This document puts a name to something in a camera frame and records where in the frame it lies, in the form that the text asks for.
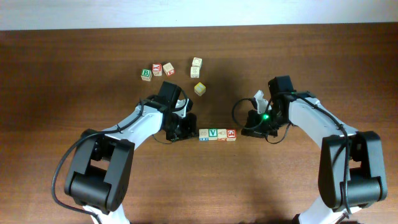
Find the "wooden block number 8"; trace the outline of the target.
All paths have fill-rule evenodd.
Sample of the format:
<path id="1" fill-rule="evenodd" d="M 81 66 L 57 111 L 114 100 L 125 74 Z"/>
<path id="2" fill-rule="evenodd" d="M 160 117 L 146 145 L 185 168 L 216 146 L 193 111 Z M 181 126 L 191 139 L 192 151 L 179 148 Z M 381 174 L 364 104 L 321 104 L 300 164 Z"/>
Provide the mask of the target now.
<path id="1" fill-rule="evenodd" d="M 200 141 L 208 141 L 209 140 L 208 129 L 199 129 L 199 140 Z"/>

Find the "red E wooden block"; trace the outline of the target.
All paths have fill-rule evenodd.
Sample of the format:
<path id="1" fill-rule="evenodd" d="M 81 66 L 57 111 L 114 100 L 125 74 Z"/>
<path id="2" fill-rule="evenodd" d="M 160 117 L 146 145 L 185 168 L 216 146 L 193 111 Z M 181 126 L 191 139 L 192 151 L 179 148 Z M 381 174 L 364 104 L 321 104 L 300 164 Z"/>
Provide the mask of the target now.
<path id="1" fill-rule="evenodd" d="M 237 139 L 237 132 L 235 129 L 227 129 L 226 130 L 227 141 L 235 141 Z"/>

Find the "green V wooden block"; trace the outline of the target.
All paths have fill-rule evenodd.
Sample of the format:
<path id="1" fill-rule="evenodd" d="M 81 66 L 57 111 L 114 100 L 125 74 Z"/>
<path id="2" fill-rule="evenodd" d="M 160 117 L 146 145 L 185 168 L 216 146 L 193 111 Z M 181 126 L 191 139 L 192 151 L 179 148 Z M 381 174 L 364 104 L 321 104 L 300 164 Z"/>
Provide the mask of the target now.
<path id="1" fill-rule="evenodd" d="M 208 139 L 210 141 L 217 141 L 218 140 L 218 130 L 216 128 L 210 128 L 208 130 Z"/>

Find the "ice cream picture wooden block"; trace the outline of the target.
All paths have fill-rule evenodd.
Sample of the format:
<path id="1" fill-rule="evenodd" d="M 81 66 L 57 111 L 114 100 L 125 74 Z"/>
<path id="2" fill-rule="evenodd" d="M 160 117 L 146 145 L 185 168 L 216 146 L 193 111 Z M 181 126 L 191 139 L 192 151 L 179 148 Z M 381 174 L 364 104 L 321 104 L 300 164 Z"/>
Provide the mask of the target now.
<path id="1" fill-rule="evenodd" d="M 227 140 L 226 129 L 217 129 L 217 140 L 219 141 Z"/>

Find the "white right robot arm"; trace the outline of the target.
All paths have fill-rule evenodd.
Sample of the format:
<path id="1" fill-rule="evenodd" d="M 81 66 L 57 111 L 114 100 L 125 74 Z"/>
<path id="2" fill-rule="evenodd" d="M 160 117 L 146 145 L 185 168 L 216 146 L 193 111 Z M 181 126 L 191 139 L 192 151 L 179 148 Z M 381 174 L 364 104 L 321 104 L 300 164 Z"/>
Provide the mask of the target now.
<path id="1" fill-rule="evenodd" d="M 381 138 L 358 131 L 330 113 L 309 91 L 282 91 L 248 99 L 242 135 L 277 136 L 280 127 L 299 127 L 320 148 L 319 197 L 292 223 L 341 223 L 352 214 L 386 199 L 388 189 Z"/>

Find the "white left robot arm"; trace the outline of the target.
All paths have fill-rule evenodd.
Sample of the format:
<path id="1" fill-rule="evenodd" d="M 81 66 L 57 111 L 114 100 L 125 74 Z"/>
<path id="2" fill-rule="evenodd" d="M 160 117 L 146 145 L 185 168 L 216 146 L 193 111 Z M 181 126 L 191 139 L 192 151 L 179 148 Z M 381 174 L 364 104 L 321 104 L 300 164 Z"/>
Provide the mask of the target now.
<path id="1" fill-rule="evenodd" d="M 73 159 L 64 191 L 94 223 L 128 223 L 122 206 L 131 174 L 134 151 L 163 130 L 168 142 L 194 137 L 197 117 L 192 101 L 152 96 L 117 125 L 95 131 L 87 129 L 67 151 Z"/>

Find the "yellow H wooden block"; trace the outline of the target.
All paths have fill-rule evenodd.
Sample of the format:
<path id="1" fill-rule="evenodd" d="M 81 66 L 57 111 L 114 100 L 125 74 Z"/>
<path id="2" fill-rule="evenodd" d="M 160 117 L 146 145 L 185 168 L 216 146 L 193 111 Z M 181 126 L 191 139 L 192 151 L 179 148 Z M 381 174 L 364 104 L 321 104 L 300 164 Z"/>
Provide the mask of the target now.
<path id="1" fill-rule="evenodd" d="M 194 92 L 198 95 L 198 96 L 202 96 L 202 94 L 204 94 L 206 92 L 206 86 L 204 84 L 202 84 L 201 82 L 197 83 L 194 86 Z"/>

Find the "wooden block number 5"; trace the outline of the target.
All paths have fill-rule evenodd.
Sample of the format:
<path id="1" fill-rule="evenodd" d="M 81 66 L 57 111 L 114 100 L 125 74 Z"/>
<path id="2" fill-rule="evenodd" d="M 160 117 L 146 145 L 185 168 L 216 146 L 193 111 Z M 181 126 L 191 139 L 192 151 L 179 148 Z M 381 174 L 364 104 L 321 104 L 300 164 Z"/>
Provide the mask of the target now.
<path id="1" fill-rule="evenodd" d="M 175 73 L 175 69 L 174 69 L 173 65 L 170 62 L 166 63 L 166 64 L 163 64 L 162 68 L 163 68 L 163 71 L 165 72 L 165 74 L 168 77 Z"/>

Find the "wooden block number 2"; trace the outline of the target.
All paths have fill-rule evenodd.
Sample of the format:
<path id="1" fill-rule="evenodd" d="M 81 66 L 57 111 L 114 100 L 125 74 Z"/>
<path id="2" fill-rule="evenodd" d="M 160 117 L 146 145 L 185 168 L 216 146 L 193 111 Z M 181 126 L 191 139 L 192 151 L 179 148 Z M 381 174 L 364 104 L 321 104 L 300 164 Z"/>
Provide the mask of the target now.
<path id="1" fill-rule="evenodd" d="M 191 67 L 190 68 L 190 77 L 191 78 L 199 78 L 200 77 L 200 67 Z"/>

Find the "green B wooden block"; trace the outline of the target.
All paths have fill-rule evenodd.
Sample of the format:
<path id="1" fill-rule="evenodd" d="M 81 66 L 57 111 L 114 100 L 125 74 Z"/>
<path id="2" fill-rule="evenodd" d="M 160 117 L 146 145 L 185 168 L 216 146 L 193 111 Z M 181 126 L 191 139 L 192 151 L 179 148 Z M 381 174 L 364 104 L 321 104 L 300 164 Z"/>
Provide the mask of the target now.
<path id="1" fill-rule="evenodd" d="M 152 70 L 142 69 L 141 78 L 144 81 L 150 82 L 152 80 Z"/>

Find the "red Y wooden block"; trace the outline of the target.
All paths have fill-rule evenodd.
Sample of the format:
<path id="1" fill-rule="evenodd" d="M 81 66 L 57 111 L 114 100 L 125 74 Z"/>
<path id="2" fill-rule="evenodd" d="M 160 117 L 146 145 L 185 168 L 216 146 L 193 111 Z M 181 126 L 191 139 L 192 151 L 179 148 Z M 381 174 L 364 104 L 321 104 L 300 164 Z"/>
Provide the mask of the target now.
<path id="1" fill-rule="evenodd" d="M 156 77 L 162 76 L 162 65 L 160 63 L 154 63 L 152 65 L 152 73 L 153 76 Z"/>

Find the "red A wooden block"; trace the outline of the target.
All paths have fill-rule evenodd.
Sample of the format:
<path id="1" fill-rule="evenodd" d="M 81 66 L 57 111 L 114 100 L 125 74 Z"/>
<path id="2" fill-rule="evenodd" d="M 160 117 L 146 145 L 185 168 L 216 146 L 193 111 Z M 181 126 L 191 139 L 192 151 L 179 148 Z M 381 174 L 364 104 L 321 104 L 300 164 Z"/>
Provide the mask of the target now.
<path id="1" fill-rule="evenodd" d="M 194 57 L 193 58 L 193 60 L 192 60 L 192 66 L 193 67 L 201 68 L 202 64 L 203 64 L 203 59 L 202 58 L 199 58 L 199 57 Z"/>

